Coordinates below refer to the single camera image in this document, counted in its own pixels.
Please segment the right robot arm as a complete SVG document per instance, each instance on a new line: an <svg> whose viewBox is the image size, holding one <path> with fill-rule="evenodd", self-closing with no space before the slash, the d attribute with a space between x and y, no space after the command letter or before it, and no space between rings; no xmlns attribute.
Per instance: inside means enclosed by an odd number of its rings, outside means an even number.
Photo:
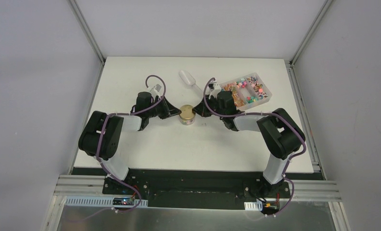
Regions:
<svg viewBox="0 0 381 231"><path fill-rule="evenodd" d="M221 91L217 97L206 95L192 111L201 117L218 116L232 131L261 133L270 152L259 185L265 197L278 192L278 184L284 181L291 159L307 149L304 133L283 108L270 113L243 112L237 109L229 91Z"/></svg>

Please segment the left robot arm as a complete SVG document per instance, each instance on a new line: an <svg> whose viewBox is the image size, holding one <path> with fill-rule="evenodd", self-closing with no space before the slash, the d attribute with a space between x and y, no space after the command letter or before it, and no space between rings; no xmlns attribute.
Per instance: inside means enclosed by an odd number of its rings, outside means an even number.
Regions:
<svg viewBox="0 0 381 231"><path fill-rule="evenodd" d="M163 96L139 92L130 114L94 111L80 135L78 147L94 157L104 171L116 180L114 187L120 194L129 194L133 188L132 180L126 177L129 167L117 157L121 133L142 131L150 118L166 119L181 112Z"/></svg>

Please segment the clear plastic scoop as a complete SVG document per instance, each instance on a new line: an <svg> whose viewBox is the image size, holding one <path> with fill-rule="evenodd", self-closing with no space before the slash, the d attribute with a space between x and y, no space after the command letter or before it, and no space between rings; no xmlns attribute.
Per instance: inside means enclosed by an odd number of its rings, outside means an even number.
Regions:
<svg viewBox="0 0 381 231"><path fill-rule="evenodd" d="M185 85L192 88L198 95L203 96L202 89L197 85L196 80L189 72L180 70L178 74Z"/></svg>

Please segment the wooden jar lid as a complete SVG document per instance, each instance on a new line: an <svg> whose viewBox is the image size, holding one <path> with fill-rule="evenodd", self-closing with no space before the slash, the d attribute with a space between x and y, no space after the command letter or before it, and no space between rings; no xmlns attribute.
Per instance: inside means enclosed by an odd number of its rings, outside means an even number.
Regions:
<svg viewBox="0 0 381 231"><path fill-rule="evenodd" d="M179 114L180 118L181 119L184 119L184 120L190 120L190 119L193 119L195 117L195 113L193 112L193 106L191 105L183 105L180 107L180 110L181 110L181 113Z"/></svg>

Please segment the clear plastic jar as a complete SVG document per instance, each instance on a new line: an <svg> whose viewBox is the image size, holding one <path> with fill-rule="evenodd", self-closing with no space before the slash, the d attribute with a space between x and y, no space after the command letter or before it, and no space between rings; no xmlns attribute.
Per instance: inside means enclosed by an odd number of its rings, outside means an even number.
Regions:
<svg viewBox="0 0 381 231"><path fill-rule="evenodd" d="M179 120L180 120L181 124L185 125L185 126L192 125L195 122L195 119L196 119L195 116L193 116L193 117L182 117L182 116L179 116Z"/></svg>

